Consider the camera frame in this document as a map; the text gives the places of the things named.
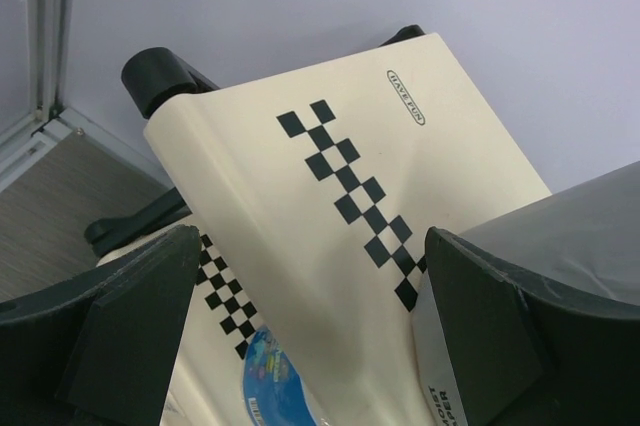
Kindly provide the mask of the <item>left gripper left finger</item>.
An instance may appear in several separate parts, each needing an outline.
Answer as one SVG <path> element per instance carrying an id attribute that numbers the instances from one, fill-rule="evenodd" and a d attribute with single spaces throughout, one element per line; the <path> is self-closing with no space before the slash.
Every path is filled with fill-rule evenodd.
<path id="1" fill-rule="evenodd" d="M 198 229 L 177 226 L 2 302 L 2 424 L 159 424 L 200 252 Z"/>

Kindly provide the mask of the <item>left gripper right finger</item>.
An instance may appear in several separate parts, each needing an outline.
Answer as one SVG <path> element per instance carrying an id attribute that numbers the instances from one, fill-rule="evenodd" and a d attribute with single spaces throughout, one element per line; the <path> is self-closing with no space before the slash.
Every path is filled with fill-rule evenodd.
<path id="1" fill-rule="evenodd" d="M 443 425 L 635 425 L 639 309 L 425 237 L 424 393 Z"/>

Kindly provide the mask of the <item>white blue paper towel roll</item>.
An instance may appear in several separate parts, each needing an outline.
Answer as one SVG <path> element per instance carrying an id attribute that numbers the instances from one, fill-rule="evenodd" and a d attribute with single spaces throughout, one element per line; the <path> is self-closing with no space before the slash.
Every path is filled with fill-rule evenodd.
<path id="1" fill-rule="evenodd" d="M 245 353 L 244 404 L 253 425 L 329 425 L 272 332 L 261 326 Z"/>

